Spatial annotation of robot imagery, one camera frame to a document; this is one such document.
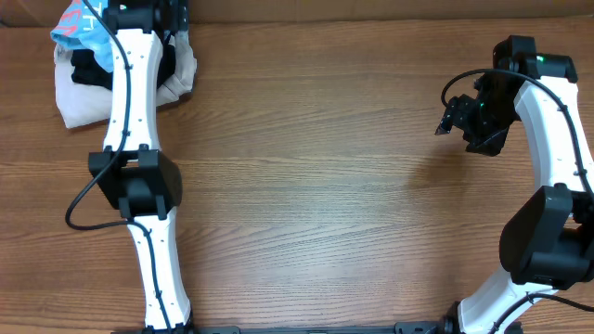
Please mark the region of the light blue t-shirt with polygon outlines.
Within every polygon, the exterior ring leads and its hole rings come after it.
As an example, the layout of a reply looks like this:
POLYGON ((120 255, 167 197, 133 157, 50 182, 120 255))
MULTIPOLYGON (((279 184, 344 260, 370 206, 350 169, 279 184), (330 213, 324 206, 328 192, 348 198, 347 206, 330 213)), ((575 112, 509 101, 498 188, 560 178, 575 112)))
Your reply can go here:
POLYGON ((90 7, 101 16, 109 0, 72 0, 51 31, 51 39, 69 50, 90 50, 97 64, 106 72, 113 72, 110 35, 98 22, 90 7))

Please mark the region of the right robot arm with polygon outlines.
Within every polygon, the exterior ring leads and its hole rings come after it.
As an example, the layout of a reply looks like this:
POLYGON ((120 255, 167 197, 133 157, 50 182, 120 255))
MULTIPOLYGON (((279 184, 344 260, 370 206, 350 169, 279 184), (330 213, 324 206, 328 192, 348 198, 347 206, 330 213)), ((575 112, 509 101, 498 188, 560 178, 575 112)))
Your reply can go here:
POLYGON ((476 96, 442 95, 438 135, 463 133, 470 153, 489 157, 520 122, 531 155, 534 195, 505 224, 499 266, 471 296, 454 302, 427 333, 519 333, 537 302, 593 278, 593 159, 578 112, 571 58, 542 54, 532 37, 512 35, 489 69, 471 72, 476 96))

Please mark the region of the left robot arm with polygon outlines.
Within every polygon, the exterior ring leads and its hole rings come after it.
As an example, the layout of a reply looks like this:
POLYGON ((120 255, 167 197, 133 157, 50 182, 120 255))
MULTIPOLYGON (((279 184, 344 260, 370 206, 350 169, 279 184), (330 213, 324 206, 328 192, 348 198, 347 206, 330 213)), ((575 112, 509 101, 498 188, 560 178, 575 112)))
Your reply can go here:
POLYGON ((168 37, 187 27, 184 1, 111 1, 103 12, 113 55, 110 125, 89 170, 134 240, 146 333, 191 333, 192 308, 175 241, 181 173, 161 151, 156 123, 159 68, 168 37))

